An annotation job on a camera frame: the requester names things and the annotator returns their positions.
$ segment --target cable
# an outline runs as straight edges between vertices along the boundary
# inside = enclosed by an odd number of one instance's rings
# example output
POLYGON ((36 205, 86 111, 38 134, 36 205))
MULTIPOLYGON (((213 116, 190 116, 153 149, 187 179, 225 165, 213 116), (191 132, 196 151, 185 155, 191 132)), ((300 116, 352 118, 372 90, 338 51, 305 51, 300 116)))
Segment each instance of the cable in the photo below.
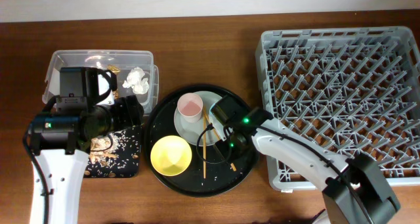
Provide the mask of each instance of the cable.
POLYGON ((111 145, 108 147, 108 148, 105 148, 105 149, 100 149, 100 150, 91 150, 91 152, 103 152, 103 151, 105 151, 105 150, 108 150, 108 149, 110 149, 110 148, 112 148, 112 145, 113 145, 113 139, 112 139, 112 137, 111 137, 111 135, 110 134, 107 134, 107 137, 110 139, 110 141, 111 141, 111 145))
POLYGON ((42 112, 50 112, 51 109, 53 109, 53 106, 56 103, 58 97, 59 97, 58 95, 52 96, 50 100, 48 100, 44 108, 42 109, 42 112))
POLYGON ((203 156, 200 154, 200 152, 198 151, 198 147, 199 147, 199 144, 200 144, 200 140, 201 140, 201 138, 203 137, 203 135, 204 135, 204 133, 206 133, 207 131, 210 131, 210 130, 212 130, 214 127, 213 127, 213 124, 209 124, 205 129, 204 129, 204 131, 199 135, 199 137, 198 137, 198 140, 197 140, 197 144, 196 144, 196 152, 197 152, 197 155, 198 155, 198 157, 203 161, 203 162, 205 162, 205 163, 207 163, 207 164, 221 164, 221 163, 224 163, 224 162, 227 162, 228 160, 229 160, 229 158, 230 158, 230 156, 232 155, 232 148, 229 146, 229 152, 228 152, 228 156, 227 157, 225 157, 223 160, 221 160, 220 162, 209 162, 209 161, 207 161, 206 159, 204 159, 203 158, 203 156))
POLYGON ((109 84, 109 88, 108 88, 108 90, 105 92, 105 93, 103 93, 103 94, 101 94, 101 95, 99 95, 99 97, 97 98, 97 101, 98 102, 102 102, 103 100, 105 100, 107 97, 108 97, 108 95, 111 93, 111 86, 112 86, 112 80, 111 80, 111 77, 106 73, 106 72, 108 72, 108 70, 101 70, 101 69, 98 69, 98 73, 102 76, 102 77, 104 77, 104 79, 108 82, 108 84, 109 84))
POLYGON ((304 142, 302 142, 302 141, 300 141, 298 139, 295 139, 295 138, 290 137, 290 136, 285 135, 285 134, 278 133, 276 131, 273 131, 273 130, 271 130, 269 128, 266 128, 266 127, 263 127, 263 126, 260 126, 260 125, 257 125, 255 127, 256 128, 259 128, 259 129, 263 129, 263 130, 265 130, 267 132, 270 132, 270 133, 272 133, 274 135, 277 135, 279 137, 282 137, 284 139, 287 139, 287 140, 290 140, 292 142, 295 142, 295 143, 297 143, 297 144, 305 147, 309 151, 313 152, 315 155, 317 155, 317 157, 319 157, 320 160, 322 160, 323 162, 325 162, 327 164, 327 166, 331 167, 332 170, 335 173, 337 173, 337 175, 340 177, 341 181, 344 182, 344 184, 347 186, 350 194, 356 200, 357 204, 359 205, 360 209, 362 210, 363 214, 365 215, 367 221, 369 223, 373 224, 373 220, 370 218, 370 215, 369 215, 368 211, 366 210, 366 207, 364 206, 363 202, 360 200, 360 197, 358 196, 357 192, 354 190, 354 188, 352 187, 352 185, 350 184, 350 182, 347 181, 346 177, 341 173, 341 171, 335 165, 333 165, 333 163, 330 160, 328 160, 327 158, 325 158, 324 156, 322 156, 317 150, 315 150, 311 146, 305 144, 304 142))
POLYGON ((22 142, 24 144, 24 148, 26 153, 28 153, 28 156, 31 158, 31 161, 33 163, 33 166, 38 172, 38 176, 41 180, 42 186, 43 186, 43 193, 41 195, 44 196, 44 224, 48 224, 48 218, 49 218, 49 197, 50 195, 47 185, 47 180, 45 179, 44 173, 42 172, 41 166, 39 165, 38 161, 36 160, 35 156, 33 155, 31 149, 28 146, 27 138, 28 138, 28 130, 30 126, 28 126, 27 130, 25 131, 24 137, 22 139, 22 142))

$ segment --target pink cup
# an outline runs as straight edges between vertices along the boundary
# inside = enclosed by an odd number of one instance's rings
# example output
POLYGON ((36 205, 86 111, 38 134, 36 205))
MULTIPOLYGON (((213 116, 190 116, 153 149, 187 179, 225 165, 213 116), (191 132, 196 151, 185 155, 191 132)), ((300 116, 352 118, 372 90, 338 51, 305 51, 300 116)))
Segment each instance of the pink cup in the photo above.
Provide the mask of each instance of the pink cup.
POLYGON ((201 118, 203 100, 195 93, 186 93, 179 98, 177 108, 187 122, 194 123, 201 118))

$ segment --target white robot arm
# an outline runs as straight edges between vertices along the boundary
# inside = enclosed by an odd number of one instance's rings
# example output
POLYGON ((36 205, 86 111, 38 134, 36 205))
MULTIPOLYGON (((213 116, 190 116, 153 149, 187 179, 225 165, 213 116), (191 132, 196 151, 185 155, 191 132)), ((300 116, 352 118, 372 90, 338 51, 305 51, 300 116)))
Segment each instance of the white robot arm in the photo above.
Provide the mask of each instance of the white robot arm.
POLYGON ((354 159, 325 150, 296 134, 267 111, 240 106, 225 96, 211 108, 223 125, 229 154, 255 148, 312 182, 322 191, 326 213, 315 223, 387 223, 400 203, 376 161, 365 154, 354 159), (352 184, 359 185, 354 190, 352 184))
POLYGON ((144 111, 135 95, 101 104, 116 88, 109 70, 60 70, 60 95, 48 101, 23 138, 33 164, 31 224, 77 223, 91 139, 141 125, 144 111), (105 90, 100 89, 101 77, 108 82, 105 90), (51 112, 54 105, 57 110, 51 112))

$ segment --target black tray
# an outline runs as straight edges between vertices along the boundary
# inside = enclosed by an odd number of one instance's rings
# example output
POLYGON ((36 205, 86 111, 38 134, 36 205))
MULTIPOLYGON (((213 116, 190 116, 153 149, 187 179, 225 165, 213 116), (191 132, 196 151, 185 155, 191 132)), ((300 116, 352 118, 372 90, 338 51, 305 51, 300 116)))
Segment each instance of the black tray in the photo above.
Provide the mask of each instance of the black tray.
MULTIPOLYGON (((256 150, 250 150, 245 156, 234 160, 236 171, 233 171, 229 164, 207 164, 207 178, 203 178, 203 162, 196 154, 196 146, 190 145, 192 149, 192 161, 187 170, 173 177, 168 177, 158 173, 150 161, 150 152, 153 145, 162 137, 168 135, 178 135, 173 117, 177 109, 179 97, 185 93, 197 91, 210 91, 220 96, 230 95, 240 104, 248 107, 237 95, 227 89, 214 85, 192 85, 171 93, 164 98, 151 112, 146 129, 144 130, 144 151, 147 163, 155 176, 167 187, 188 196, 207 197, 221 194, 236 185, 239 185, 252 170, 252 167, 258 162, 259 154, 256 150)), ((219 161, 212 146, 207 147, 207 159, 219 161)))
MULTIPOLYGON (((101 166, 99 162, 92 164, 88 161, 83 178, 130 178, 138 172, 140 163, 141 126, 126 129, 124 135, 127 138, 125 147, 119 147, 113 154, 118 158, 113 159, 113 166, 101 166)), ((114 132, 120 137, 123 131, 114 132)))

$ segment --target plastic dish rack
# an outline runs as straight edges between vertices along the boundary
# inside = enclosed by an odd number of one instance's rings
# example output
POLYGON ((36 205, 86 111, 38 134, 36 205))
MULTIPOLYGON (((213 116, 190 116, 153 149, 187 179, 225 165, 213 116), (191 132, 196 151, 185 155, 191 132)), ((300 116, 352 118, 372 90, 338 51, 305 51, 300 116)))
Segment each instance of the plastic dish rack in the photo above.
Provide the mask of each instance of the plastic dish rack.
MULTIPOLYGON (((377 160, 392 186, 420 184, 420 54, 406 27, 267 31, 255 53, 267 111, 339 154, 377 160)), ((315 189, 267 157, 270 184, 315 189)))

